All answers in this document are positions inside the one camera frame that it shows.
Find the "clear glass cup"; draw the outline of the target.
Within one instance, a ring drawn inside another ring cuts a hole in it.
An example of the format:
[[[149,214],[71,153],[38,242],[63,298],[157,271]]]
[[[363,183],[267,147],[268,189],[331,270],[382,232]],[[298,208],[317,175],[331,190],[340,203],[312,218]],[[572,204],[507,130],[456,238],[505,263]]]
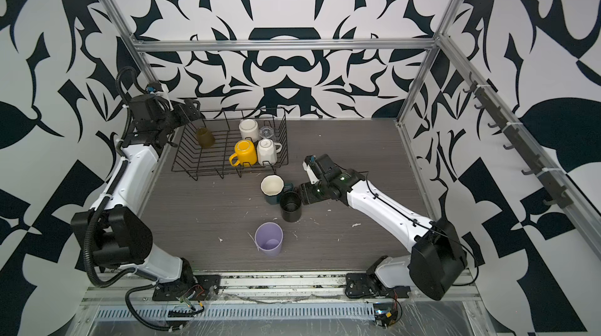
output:
[[[275,139],[275,130],[271,126],[262,126],[259,129],[259,136],[261,140],[274,140]]]

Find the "olive glass cup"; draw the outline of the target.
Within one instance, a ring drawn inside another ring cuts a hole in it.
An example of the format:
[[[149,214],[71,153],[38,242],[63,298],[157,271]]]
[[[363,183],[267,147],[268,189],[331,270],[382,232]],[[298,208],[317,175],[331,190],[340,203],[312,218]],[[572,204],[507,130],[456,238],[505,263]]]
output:
[[[215,144],[214,135],[206,127],[201,127],[197,130],[196,138],[198,145],[203,149],[212,148]]]

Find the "yellow mug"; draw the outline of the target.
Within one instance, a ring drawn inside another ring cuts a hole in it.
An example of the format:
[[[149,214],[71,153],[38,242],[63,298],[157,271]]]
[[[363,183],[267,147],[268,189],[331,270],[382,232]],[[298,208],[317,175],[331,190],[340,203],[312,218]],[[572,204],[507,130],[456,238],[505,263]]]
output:
[[[234,153],[229,157],[231,166],[248,165],[258,163],[258,155],[252,140],[239,140],[234,146]]]

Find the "dark green mug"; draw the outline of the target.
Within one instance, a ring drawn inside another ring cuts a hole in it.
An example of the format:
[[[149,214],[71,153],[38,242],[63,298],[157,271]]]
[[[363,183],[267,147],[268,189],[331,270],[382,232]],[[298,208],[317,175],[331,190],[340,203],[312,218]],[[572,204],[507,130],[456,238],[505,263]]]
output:
[[[281,176],[269,175],[261,181],[260,189],[268,204],[277,205],[280,203],[282,195],[294,190],[294,186],[292,183],[286,182]]]

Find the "black mug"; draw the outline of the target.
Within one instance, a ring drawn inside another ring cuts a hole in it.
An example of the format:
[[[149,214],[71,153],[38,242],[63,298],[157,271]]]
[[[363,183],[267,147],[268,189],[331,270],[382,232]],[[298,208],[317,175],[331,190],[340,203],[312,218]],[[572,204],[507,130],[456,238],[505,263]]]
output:
[[[283,219],[288,223],[296,223],[302,215],[302,201],[298,193],[288,191],[280,198],[280,209]]]

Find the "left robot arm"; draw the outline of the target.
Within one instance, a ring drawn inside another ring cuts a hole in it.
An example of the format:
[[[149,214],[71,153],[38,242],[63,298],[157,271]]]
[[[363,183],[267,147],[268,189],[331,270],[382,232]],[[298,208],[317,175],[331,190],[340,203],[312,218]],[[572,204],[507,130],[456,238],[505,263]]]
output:
[[[121,84],[131,66],[120,69],[115,86],[126,111],[125,129],[116,144],[117,166],[92,208],[70,222],[81,247],[91,284],[108,288],[127,274],[143,277],[168,295],[182,295],[196,279],[186,259],[159,248],[139,217],[166,146],[178,128],[202,117],[198,101],[168,101],[153,85],[129,98]]]

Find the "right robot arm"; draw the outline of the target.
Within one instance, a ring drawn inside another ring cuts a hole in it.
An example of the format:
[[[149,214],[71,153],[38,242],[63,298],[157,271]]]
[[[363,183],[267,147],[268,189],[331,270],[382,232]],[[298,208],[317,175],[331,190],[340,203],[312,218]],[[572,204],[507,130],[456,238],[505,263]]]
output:
[[[303,169],[309,178],[298,188],[303,204],[339,201],[378,223],[408,251],[407,256],[384,256],[369,267],[365,274],[369,296],[415,287],[439,301],[466,270],[466,250],[450,221],[413,212],[385,195],[367,174],[344,169],[328,155],[306,157]]]

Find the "lavender cup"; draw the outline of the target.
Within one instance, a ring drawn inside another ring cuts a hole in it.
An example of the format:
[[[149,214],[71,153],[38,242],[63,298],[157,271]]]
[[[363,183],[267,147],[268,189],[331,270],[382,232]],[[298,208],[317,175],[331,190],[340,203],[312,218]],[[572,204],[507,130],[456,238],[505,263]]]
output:
[[[254,243],[258,251],[266,256],[278,256],[282,250],[283,229],[277,223],[263,223],[255,231]]]

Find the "white mug red inside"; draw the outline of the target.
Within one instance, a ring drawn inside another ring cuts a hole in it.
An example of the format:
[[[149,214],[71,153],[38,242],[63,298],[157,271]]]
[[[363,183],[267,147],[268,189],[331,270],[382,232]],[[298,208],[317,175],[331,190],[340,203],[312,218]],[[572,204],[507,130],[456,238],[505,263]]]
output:
[[[256,120],[241,120],[239,123],[239,132],[243,140],[252,140],[253,142],[261,140],[259,125]]]

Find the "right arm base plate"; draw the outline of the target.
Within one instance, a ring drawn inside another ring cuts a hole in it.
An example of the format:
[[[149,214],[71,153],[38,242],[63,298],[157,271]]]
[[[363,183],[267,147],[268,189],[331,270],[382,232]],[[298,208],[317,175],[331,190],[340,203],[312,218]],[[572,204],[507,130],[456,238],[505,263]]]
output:
[[[383,286],[375,274],[347,273],[345,281],[344,294],[350,299],[386,298],[389,296],[389,290]]]

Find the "cream white mug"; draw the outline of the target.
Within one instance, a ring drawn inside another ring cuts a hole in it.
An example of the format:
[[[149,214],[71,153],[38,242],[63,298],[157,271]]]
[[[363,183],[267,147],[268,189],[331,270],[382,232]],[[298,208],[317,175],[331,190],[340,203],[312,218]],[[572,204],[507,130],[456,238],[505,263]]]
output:
[[[278,161],[278,154],[283,145],[271,139],[261,139],[257,146],[258,163],[262,166],[274,166]]]

